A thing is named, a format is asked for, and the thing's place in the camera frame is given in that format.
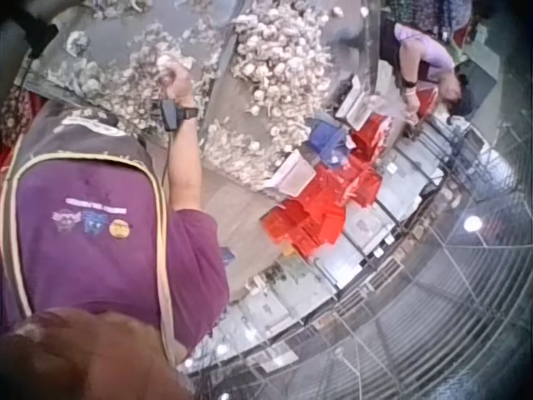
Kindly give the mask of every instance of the person in purple shirt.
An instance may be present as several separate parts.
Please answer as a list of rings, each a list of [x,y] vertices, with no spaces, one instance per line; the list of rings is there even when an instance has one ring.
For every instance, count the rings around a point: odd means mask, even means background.
[[[0,390],[12,398],[185,398],[173,368],[229,289],[217,224],[200,210],[192,84],[176,60],[162,92],[184,111],[167,204],[143,145],[101,112],[51,106],[20,144],[27,162],[15,156],[2,193]]]

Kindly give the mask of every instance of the yellow round patch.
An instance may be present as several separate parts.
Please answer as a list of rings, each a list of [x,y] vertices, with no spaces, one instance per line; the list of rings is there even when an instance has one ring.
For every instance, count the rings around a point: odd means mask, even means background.
[[[109,224],[109,233],[115,238],[127,238],[130,236],[130,225],[126,221],[115,219]]]

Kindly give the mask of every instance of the purple shirt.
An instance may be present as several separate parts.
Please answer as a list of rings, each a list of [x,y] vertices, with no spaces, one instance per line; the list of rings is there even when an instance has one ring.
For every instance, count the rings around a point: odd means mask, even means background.
[[[192,350],[220,317],[229,289],[215,221],[195,210],[168,214],[175,335]],[[156,206],[143,173],[104,162],[41,162],[19,183],[17,223],[34,312],[113,311],[158,328]]]

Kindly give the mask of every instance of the sleeve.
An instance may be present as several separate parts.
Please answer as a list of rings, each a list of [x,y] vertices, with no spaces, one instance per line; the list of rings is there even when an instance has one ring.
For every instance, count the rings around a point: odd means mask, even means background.
[[[229,287],[217,223],[197,210],[169,217],[167,266],[176,339],[192,350],[221,316]]]

